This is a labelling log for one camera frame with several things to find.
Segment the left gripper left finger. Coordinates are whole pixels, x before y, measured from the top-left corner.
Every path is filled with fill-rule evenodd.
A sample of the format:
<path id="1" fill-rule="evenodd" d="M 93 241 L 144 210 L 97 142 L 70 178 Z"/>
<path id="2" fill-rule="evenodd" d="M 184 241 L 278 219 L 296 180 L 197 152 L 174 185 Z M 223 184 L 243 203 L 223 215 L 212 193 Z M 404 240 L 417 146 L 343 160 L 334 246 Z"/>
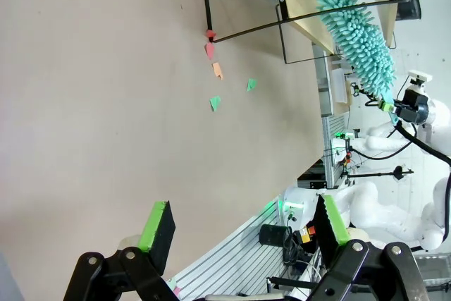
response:
<path id="1" fill-rule="evenodd" d="M 119 300 L 135 292 L 141 300 L 175 300 L 162 279 L 174 232 L 170 202 L 155 202 L 135 246 L 107 258 L 98 252 L 80 255 L 63 299 Z"/>

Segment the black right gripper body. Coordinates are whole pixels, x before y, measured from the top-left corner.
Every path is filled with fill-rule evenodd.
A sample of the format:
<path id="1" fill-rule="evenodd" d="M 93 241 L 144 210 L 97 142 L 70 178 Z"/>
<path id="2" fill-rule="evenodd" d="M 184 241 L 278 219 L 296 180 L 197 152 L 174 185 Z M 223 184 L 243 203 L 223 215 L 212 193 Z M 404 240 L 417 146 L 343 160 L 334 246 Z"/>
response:
<path id="1" fill-rule="evenodd" d="M 406 90 L 402 100 L 395 101 L 395 115 L 408 123 L 424 124 L 428 118 L 428 97 Z"/>

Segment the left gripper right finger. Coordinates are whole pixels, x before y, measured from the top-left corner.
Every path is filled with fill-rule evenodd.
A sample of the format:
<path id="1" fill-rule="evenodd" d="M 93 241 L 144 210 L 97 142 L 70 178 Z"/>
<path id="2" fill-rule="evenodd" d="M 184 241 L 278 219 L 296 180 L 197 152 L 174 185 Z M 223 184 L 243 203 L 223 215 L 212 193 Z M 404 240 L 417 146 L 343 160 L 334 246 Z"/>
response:
<path id="1" fill-rule="evenodd" d="M 346 300 L 367 289 L 376 300 L 428 300 L 428 291 L 409 246 L 392 242 L 383 249 L 351 239 L 329 195 L 318 198 L 313 217 L 326 273 L 310 300 Z"/>

